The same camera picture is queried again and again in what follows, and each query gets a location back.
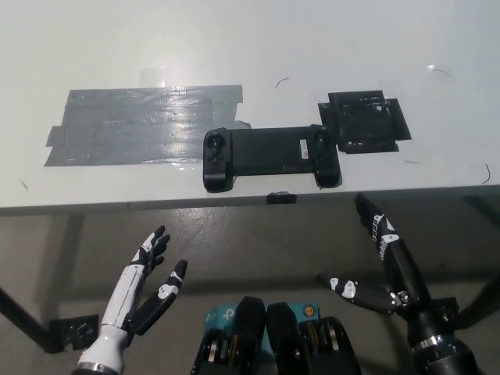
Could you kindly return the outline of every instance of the black tape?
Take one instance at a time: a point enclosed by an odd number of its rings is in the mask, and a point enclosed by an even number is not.
[[[320,103],[321,121],[332,131],[340,152],[397,152],[396,141],[411,140],[398,99],[382,91],[335,92]]]
[[[267,195],[267,205],[288,205],[297,203],[297,195],[290,194],[287,191],[280,191],[279,193],[270,193]]]

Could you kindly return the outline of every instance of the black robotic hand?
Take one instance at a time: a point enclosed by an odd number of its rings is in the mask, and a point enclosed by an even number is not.
[[[324,273],[318,275],[318,281],[354,305],[400,315],[408,324],[408,342],[418,373],[480,374],[473,353],[455,338],[455,328],[436,309],[412,255],[389,219],[363,194],[356,196],[355,204],[384,264],[388,287],[363,285]]]

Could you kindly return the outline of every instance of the metal bracket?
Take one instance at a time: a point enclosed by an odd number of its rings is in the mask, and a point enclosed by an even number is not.
[[[48,332],[65,348],[71,344],[73,350],[89,348],[97,340],[99,315],[51,320]]]

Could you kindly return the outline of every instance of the gray duct tape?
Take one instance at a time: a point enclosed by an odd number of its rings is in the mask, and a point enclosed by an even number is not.
[[[199,162],[208,130],[250,127],[242,102],[241,85],[71,91],[45,165]]]

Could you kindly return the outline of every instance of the black metal frame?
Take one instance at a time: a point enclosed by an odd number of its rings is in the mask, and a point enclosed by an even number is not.
[[[46,329],[1,287],[0,313],[48,354],[63,352],[68,344],[73,350],[85,349],[97,339],[97,315],[51,320]]]

